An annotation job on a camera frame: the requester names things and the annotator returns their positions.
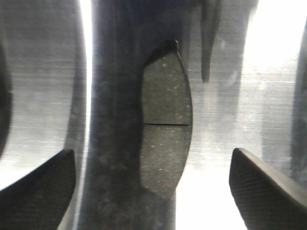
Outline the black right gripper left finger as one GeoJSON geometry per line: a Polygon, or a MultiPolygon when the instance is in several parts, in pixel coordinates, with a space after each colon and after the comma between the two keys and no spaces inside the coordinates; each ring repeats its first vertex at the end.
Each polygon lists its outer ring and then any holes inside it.
{"type": "Polygon", "coordinates": [[[56,230],[76,184],[74,152],[64,149],[0,192],[2,230],[56,230]]]}

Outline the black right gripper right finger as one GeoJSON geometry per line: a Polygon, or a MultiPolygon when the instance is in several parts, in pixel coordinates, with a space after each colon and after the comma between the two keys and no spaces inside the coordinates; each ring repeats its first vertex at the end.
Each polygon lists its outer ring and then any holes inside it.
{"type": "Polygon", "coordinates": [[[307,190],[246,149],[233,150],[229,186],[247,229],[307,228],[307,190]]]}

